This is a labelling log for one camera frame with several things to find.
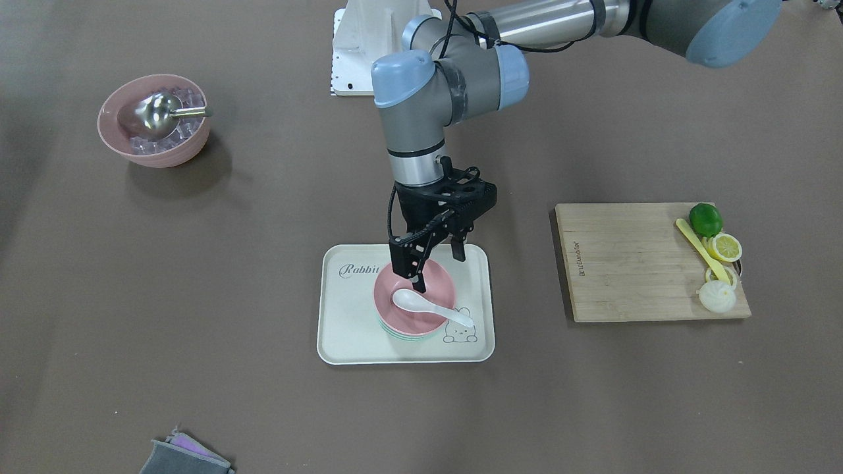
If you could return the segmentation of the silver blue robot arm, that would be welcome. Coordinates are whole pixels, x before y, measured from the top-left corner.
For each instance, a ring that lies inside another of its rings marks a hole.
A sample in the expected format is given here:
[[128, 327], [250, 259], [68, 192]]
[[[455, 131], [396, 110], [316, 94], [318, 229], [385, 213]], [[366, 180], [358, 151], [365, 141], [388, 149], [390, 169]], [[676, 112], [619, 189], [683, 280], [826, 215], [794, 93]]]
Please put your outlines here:
[[451, 240], [463, 261], [476, 219], [497, 189], [474, 166], [458, 170], [445, 128], [517, 104], [527, 94], [529, 52], [561, 52], [593, 36], [638, 37], [693, 64], [731, 66], [776, 22], [780, 1], [524, 1], [489, 11], [429, 15], [404, 27], [402, 50], [371, 66], [374, 102], [394, 177], [404, 235], [389, 235], [392, 270], [425, 292], [431, 251]]

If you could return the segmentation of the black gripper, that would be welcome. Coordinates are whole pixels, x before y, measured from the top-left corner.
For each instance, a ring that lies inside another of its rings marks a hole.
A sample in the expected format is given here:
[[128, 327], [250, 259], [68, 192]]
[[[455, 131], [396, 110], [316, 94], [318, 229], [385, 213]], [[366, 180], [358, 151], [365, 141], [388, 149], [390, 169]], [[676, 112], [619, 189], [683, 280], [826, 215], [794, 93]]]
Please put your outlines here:
[[481, 179], [476, 166], [458, 170], [449, 158], [438, 158], [443, 166], [442, 179], [424, 186], [394, 183], [393, 195], [407, 232], [394, 235], [388, 218], [389, 255], [393, 273], [412, 283], [418, 293], [425, 293], [423, 270], [433, 247], [451, 235], [452, 258], [466, 261], [464, 244], [474, 222], [497, 203], [497, 187]]

